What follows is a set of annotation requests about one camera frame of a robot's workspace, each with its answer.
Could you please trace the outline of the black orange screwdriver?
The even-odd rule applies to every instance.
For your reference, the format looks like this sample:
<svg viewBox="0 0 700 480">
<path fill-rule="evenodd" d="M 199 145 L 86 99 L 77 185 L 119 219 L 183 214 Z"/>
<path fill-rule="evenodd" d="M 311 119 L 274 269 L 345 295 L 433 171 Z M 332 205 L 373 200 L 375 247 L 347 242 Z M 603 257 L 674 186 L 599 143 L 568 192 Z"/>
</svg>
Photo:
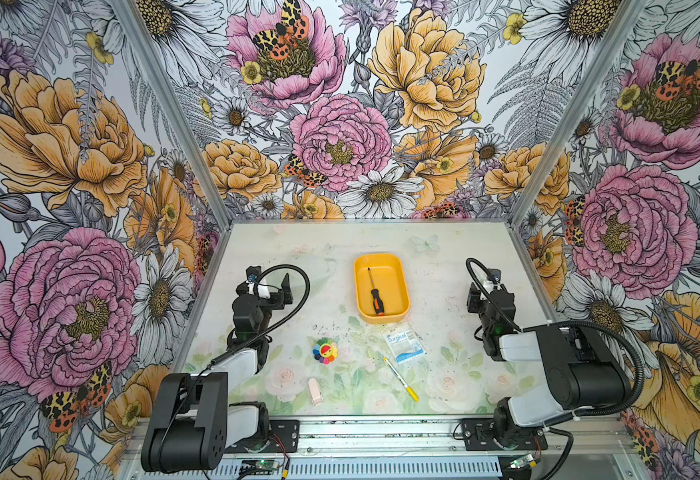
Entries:
<svg viewBox="0 0 700 480">
<path fill-rule="evenodd" d="M 385 306 L 384 306 L 384 303 L 381 299 L 379 289 L 376 286 L 372 269 L 370 267 L 368 267 L 367 271 L 368 271 L 369 279 L 370 279 L 370 283 L 371 283 L 372 304 L 373 304 L 375 314 L 377 316 L 384 316 L 385 315 Z"/>
</svg>

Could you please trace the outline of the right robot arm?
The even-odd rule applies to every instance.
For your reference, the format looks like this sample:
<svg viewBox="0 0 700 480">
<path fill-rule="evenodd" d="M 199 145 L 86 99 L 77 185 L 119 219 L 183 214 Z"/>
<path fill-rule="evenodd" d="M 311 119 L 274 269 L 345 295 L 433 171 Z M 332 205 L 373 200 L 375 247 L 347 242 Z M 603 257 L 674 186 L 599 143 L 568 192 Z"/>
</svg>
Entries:
<svg viewBox="0 0 700 480">
<path fill-rule="evenodd" d="M 539 385 L 497 402 L 489 431 L 502 448 L 532 447 L 546 427 L 581 416 L 612 415 L 642 393 L 644 381 L 630 380 L 604 341 L 624 340 L 611 329 L 571 321 L 522 330 L 512 323 L 515 296 L 502 286 L 488 290 L 473 283 L 467 309 L 480 318 L 476 334 L 492 360 L 532 362 L 543 370 Z"/>
</svg>

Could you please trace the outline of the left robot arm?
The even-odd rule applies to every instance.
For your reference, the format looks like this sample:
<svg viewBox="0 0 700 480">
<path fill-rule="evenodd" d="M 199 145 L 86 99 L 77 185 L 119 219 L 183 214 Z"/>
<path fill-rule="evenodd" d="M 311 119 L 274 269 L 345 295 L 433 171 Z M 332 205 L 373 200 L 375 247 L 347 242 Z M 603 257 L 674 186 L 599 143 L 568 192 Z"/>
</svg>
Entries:
<svg viewBox="0 0 700 480">
<path fill-rule="evenodd" d="M 263 276 L 260 267 L 251 267 L 236 288 L 227 350 L 197 374 L 172 373 L 161 381 L 141 449 L 145 472 L 210 471 L 230 448 L 273 441 L 264 403 L 230 400 L 268 360 L 273 312 L 293 303 L 288 275 L 279 286 L 261 284 Z"/>
</svg>

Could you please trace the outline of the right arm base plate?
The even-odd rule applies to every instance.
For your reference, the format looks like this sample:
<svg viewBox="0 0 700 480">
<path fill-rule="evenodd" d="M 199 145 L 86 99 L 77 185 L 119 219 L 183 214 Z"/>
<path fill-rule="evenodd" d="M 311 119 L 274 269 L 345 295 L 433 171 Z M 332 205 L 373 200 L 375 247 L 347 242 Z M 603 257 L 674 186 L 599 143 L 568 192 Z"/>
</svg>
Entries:
<svg viewBox="0 0 700 480">
<path fill-rule="evenodd" d="M 539 428 L 496 426 L 488 417 L 465 418 L 459 422 L 457 433 L 467 451 L 534 450 L 548 449 L 544 432 Z"/>
</svg>

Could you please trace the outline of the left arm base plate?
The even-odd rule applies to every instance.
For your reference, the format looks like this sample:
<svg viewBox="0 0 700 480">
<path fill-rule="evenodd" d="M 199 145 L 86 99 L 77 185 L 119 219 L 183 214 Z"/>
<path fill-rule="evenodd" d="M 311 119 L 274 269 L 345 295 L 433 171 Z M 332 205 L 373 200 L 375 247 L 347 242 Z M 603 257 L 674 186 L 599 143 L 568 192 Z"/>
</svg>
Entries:
<svg viewBox="0 0 700 480">
<path fill-rule="evenodd" d="M 287 454 L 296 453 L 299 446 L 301 422 L 276 419 L 270 421 L 270 436 L 267 439 L 247 438 L 228 447 L 225 454 Z"/>
</svg>

